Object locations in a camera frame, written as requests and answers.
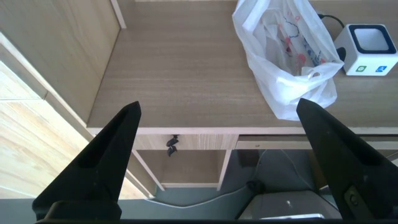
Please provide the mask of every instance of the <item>black cable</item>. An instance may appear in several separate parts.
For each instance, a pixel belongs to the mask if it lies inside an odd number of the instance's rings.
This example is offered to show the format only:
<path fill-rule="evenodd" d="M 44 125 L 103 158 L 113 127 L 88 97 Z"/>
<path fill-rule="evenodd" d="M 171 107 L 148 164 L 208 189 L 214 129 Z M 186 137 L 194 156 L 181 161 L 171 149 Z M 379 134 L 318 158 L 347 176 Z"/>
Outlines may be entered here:
<path fill-rule="evenodd" d="M 319 16 L 320 19 L 323 19 L 323 18 L 325 18 L 325 17 L 332 18 L 332 19 L 336 20 L 338 23 L 340 23 L 340 25 L 341 25 L 342 28 L 345 27 L 344 23 L 343 23 L 339 18 L 337 18 L 336 16 L 332 16 L 332 15 L 322 15 L 322 14 L 318 14 L 318 16 Z"/>

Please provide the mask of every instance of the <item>white box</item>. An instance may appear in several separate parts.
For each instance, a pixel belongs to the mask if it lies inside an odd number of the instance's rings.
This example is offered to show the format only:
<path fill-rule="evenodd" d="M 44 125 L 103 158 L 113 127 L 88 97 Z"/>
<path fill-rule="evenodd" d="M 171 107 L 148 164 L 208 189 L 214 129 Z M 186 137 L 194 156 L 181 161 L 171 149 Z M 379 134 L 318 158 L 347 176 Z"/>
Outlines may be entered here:
<path fill-rule="evenodd" d="M 398 62 L 397 49 L 382 24 L 348 24 L 335 47 L 347 75 L 384 76 Z"/>

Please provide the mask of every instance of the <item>shelf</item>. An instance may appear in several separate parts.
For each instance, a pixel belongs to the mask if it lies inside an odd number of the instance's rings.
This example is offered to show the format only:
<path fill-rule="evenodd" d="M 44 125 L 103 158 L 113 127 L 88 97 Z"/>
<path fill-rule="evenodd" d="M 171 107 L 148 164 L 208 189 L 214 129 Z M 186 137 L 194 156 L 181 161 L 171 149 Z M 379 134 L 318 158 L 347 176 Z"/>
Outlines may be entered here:
<path fill-rule="evenodd" d="M 179 150 L 170 157 L 166 150 L 133 152 L 163 188 L 219 187 L 223 179 L 225 150 Z"/>
<path fill-rule="evenodd" d="M 235 1 L 119 4 L 127 29 L 114 46 L 90 132 L 139 101 L 139 134 L 304 134 L 299 122 L 278 120 L 262 97 L 233 27 Z M 312 4 L 346 23 L 385 24 L 398 41 L 393 1 Z M 340 33 L 335 21 L 324 23 L 332 37 Z M 398 134 L 397 68 L 386 77 L 339 72 L 334 80 L 338 97 L 327 108 L 331 114 L 358 134 Z"/>

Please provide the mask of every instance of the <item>drawer handle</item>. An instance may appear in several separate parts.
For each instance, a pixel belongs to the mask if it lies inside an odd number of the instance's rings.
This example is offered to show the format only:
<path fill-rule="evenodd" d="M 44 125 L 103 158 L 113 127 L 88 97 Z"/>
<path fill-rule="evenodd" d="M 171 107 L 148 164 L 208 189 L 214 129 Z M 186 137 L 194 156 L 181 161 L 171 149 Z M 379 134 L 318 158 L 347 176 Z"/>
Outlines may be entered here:
<path fill-rule="evenodd" d="M 174 152 L 177 152 L 177 148 L 175 146 L 170 146 L 167 150 L 167 155 L 170 157 Z"/>
<path fill-rule="evenodd" d="M 174 146 L 176 143 L 178 143 L 178 135 L 177 135 L 177 134 L 174 134 L 174 135 L 173 135 L 173 138 L 170 139 L 170 140 L 166 143 L 166 146 L 167 146 L 167 147 L 171 147 L 171 146 Z"/>
<path fill-rule="evenodd" d="M 170 139 L 167 143 L 166 146 L 169 147 L 167 149 L 167 155 L 170 157 L 174 152 L 177 152 L 177 147 L 174 145 L 178 143 L 178 134 L 174 134 L 173 138 Z"/>

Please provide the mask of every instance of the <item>green label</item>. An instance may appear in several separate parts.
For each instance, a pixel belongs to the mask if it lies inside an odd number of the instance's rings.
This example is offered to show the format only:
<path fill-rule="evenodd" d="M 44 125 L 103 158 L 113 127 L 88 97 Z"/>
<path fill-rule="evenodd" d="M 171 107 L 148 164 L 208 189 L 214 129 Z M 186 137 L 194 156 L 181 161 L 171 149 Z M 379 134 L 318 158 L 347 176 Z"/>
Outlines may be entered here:
<path fill-rule="evenodd" d="M 363 72 L 363 71 L 365 71 L 365 69 L 366 69 L 366 66 L 362 65 L 362 66 L 359 66 L 359 67 L 356 69 L 356 71 L 357 71 L 357 72 Z"/>

